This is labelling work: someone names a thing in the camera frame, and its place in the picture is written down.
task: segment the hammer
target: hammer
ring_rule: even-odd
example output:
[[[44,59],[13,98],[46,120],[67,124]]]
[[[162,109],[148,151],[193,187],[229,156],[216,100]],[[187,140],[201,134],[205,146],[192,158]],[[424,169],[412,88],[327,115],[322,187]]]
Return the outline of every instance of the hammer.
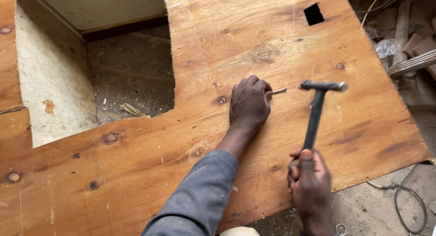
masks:
[[[328,90],[346,91],[348,84],[345,82],[312,82],[304,80],[300,87],[305,90],[315,89],[315,97],[312,102],[312,111],[310,112],[309,125],[307,127],[306,139],[302,150],[313,150],[315,139],[317,138],[318,125],[320,123],[321,112],[323,110],[324,98]]]

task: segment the electrical cable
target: electrical cable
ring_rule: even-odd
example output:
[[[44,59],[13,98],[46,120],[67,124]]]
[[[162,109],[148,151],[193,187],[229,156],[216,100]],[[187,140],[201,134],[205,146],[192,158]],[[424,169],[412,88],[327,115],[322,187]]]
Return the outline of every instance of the electrical cable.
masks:
[[[374,0],[374,2],[372,3],[372,5],[369,7],[368,10],[371,10],[371,8],[374,6],[375,2],[377,2],[377,0]],[[362,26],[363,26],[363,23],[365,23],[365,20],[366,20],[366,17],[368,16],[368,14],[369,14],[369,12],[367,12],[367,13],[365,14],[365,16],[363,17],[363,20],[362,20]]]
[[[427,209],[426,206],[424,204],[423,199],[411,188],[408,188],[406,186],[403,186],[404,181],[410,176],[410,174],[415,170],[415,168],[418,165],[415,165],[410,172],[407,173],[407,175],[403,178],[403,180],[401,181],[400,184],[396,184],[396,183],[392,183],[390,185],[386,185],[386,186],[380,186],[377,184],[374,184],[372,182],[367,182],[369,183],[371,186],[377,188],[377,189],[394,189],[397,188],[397,190],[395,191],[394,194],[394,202],[395,202],[395,210],[397,212],[398,218],[400,219],[401,224],[403,225],[403,227],[409,232],[409,233],[415,233],[415,234],[421,234],[421,231],[425,228],[426,224],[427,224]],[[409,191],[411,194],[413,194],[419,201],[422,211],[424,212],[424,222],[422,223],[421,227],[418,230],[411,230],[406,223],[403,220],[403,217],[401,217],[400,214],[400,210],[398,209],[398,202],[397,202],[397,197],[398,197],[398,192],[400,191],[400,189],[404,189],[406,191]]]
[[[382,5],[380,5],[379,7],[374,8],[374,9],[372,9],[372,10],[368,10],[368,11],[354,10],[354,11],[355,11],[356,13],[369,13],[369,12],[373,12],[373,11],[376,11],[376,10],[380,10],[380,9],[383,8],[386,4],[389,4],[391,1],[392,1],[392,0],[388,0],[388,1],[386,1],[385,3],[383,3]]]

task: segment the dirty floor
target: dirty floor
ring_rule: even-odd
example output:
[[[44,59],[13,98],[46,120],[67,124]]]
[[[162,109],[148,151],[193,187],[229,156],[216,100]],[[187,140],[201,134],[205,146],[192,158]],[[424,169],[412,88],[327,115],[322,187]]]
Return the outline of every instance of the dirty floor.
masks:
[[[126,102],[152,117],[173,109],[174,77],[171,66],[171,47],[168,26],[130,33],[88,44],[92,82],[99,125],[133,115],[120,109]],[[436,127],[434,109],[415,109],[417,122]],[[435,131],[422,132],[427,144],[434,150]],[[373,182],[388,185],[400,183],[409,168],[375,179]],[[418,165],[405,182],[425,202],[428,214],[423,233],[431,235],[436,216],[429,205],[436,200],[436,167]],[[332,195],[334,224],[345,225],[346,235],[409,235],[401,225],[394,206],[395,190],[380,190],[367,183],[345,189]],[[399,209],[412,229],[422,224],[424,216],[419,202],[407,191],[399,194]],[[260,235],[297,236],[301,222],[295,210],[252,222]]]

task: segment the square hole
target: square hole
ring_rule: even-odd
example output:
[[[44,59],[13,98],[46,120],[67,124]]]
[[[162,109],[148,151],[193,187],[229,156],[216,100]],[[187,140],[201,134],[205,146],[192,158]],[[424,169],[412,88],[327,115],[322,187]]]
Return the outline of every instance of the square hole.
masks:
[[[317,3],[304,9],[304,15],[306,16],[306,20],[309,23],[309,26],[324,22],[324,17],[321,14],[320,8]]]

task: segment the sleeve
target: sleeve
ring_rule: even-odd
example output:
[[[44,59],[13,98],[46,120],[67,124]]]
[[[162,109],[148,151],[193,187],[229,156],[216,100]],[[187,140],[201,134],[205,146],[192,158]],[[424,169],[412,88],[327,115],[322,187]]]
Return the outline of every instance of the sleeve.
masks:
[[[189,171],[141,236],[212,236],[221,221],[238,161],[214,150]]]

